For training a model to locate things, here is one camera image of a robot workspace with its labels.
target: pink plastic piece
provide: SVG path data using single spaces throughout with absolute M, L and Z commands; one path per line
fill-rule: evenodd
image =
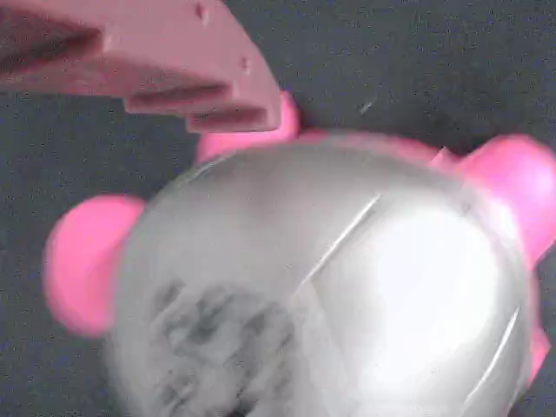
M 457 170 L 510 207 L 533 266 L 556 238 L 552 152 L 528 136 L 500 136 L 463 159 Z
M 197 149 L 197 162 L 239 149 L 288 142 L 299 135 L 299 112 L 294 99 L 287 92 L 281 93 L 281 125 L 276 130 L 254 133 L 214 133 L 201 137 Z
M 280 125 L 280 90 L 218 0 L 0 0 L 0 89 L 124 99 L 189 130 Z
M 50 234 L 44 292 L 52 314 L 73 332 L 97 337 L 110 329 L 120 248 L 144 205 L 127 196 L 94 197 Z

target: metallic surface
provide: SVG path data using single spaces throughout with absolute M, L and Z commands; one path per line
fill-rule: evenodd
M 111 363 L 139 416 L 504 416 L 522 258 L 504 207 L 372 147 L 231 155 L 138 222 Z

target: dark gray background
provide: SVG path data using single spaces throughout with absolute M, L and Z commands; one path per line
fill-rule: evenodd
M 523 131 L 556 149 L 556 13 L 548 1 L 228 5 L 295 94 L 306 125 L 399 133 L 459 153 Z M 181 121 L 124 115 L 117 101 L 0 96 L 0 415 L 121 415 L 101 343 L 67 334 L 44 306 L 43 245 L 84 198 L 149 198 L 190 165 L 194 150 Z M 554 271 L 556 253 L 539 267 L 552 340 Z M 554 415 L 555 379 L 550 354 L 516 415 Z

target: pink plastic leg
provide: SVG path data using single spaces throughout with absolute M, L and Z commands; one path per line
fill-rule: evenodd
M 44 292 L 52 314 L 69 330 L 98 337 L 111 328 L 120 248 L 143 208 L 137 198 L 98 196 L 56 224 L 46 246 Z
M 287 92 L 281 93 L 281 125 L 269 132 L 214 133 L 201 137 L 197 150 L 197 162 L 205 162 L 218 155 L 254 146 L 288 142 L 295 139 L 300 130 L 299 112 L 294 99 Z
M 500 136 L 464 158 L 456 170 L 489 189 L 512 211 L 531 269 L 556 238 L 556 159 L 528 136 Z M 536 327 L 533 330 L 533 372 L 550 344 L 539 321 L 538 282 L 531 282 Z

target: scratch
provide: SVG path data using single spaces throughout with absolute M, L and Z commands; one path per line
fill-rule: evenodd
M 364 115 L 367 110 L 369 110 L 371 107 L 373 107 L 374 102 L 376 102 L 376 96 L 373 97 L 370 101 L 368 101 L 367 103 L 363 104 L 360 108 L 359 108 L 359 114 L 360 115 Z

